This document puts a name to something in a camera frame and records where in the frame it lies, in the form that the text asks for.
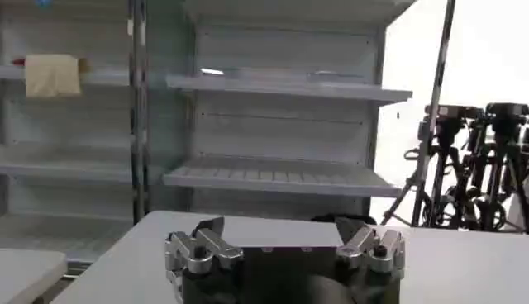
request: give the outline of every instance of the beige cloth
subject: beige cloth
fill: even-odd
[[[28,55],[28,97],[70,97],[81,94],[79,60],[71,55]]]

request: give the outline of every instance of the white table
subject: white table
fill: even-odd
[[[66,273],[59,252],[0,249],[0,304],[29,304]]]
[[[164,238],[213,216],[148,215],[60,294],[54,304],[175,304],[165,278]],[[407,237],[402,304],[527,302],[529,238],[403,229]],[[339,245],[332,224],[226,217],[224,239],[240,246]]]

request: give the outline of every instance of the shelf rack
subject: shelf rack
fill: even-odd
[[[0,8],[0,247],[93,262],[133,222],[133,10],[117,0],[0,0]],[[12,61],[31,54],[85,59],[82,96],[26,98],[24,68]]]
[[[239,193],[253,208],[245,215],[286,218],[307,195],[349,213],[366,213],[366,197],[398,196],[374,172],[374,152],[379,108],[412,97],[381,77],[385,29],[414,0],[145,3],[141,69],[155,77],[141,85],[144,150],[159,150],[160,134],[176,139],[151,188],[174,188],[186,210],[238,215],[219,197]],[[160,128],[171,111],[184,123]],[[289,208],[261,212],[267,201]]]
[[[171,186],[396,197],[400,189],[360,166],[305,161],[202,157],[164,176]]]
[[[229,79],[222,77],[182,77],[168,76],[167,86],[183,90],[280,94],[300,97],[321,97],[347,99],[351,101],[377,102],[383,106],[408,100],[412,92],[387,90],[380,86],[333,83],[333,82],[281,82],[272,80]]]
[[[24,80],[24,69],[15,66],[0,66],[0,79]],[[129,86],[129,71],[125,69],[95,69],[81,74],[81,83],[113,87]]]

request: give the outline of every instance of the white shelf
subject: white shelf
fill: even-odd
[[[131,182],[130,151],[18,144],[0,149],[0,174]]]
[[[339,22],[386,26],[415,0],[186,0],[195,20]]]
[[[0,66],[0,79],[24,80],[24,78],[24,68]],[[81,83],[128,87],[129,71],[124,69],[95,69],[91,72],[81,74]]]
[[[164,176],[173,186],[397,197],[400,189],[370,169],[320,162],[227,157],[191,159]]]
[[[6,214],[0,217],[0,247],[59,251],[70,261],[94,262],[131,227],[128,221]]]
[[[306,97],[325,97],[370,100],[389,104],[403,102],[412,92],[387,90],[381,87],[354,83],[286,82],[272,80],[233,79],[223,77],[184,77],[170,75],[166,79],[170,88],[239,93],[268,93]]]

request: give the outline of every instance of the white backdrop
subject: white backdrop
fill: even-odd
[[[398,186],[415,169],[403,153],[418,145],[417,127],[431,100],[445,8],[445,0],[417,0],[388,29],[384,86],[414,92],[409,102],[380,112],[375,170]],[[441,103],[484,107],[489,102],[529,102],[528,9],[529,2],[521,0],[457,1]],[[461,131],[459,146],[465,136]],[[446,179],[445,188],[453,181]],[[397,214],[410,220],[414,197],[410,192]],[[371,215],[380,221],[392,202],[374,198]],[[392,220],[390,225],[401,224]]]

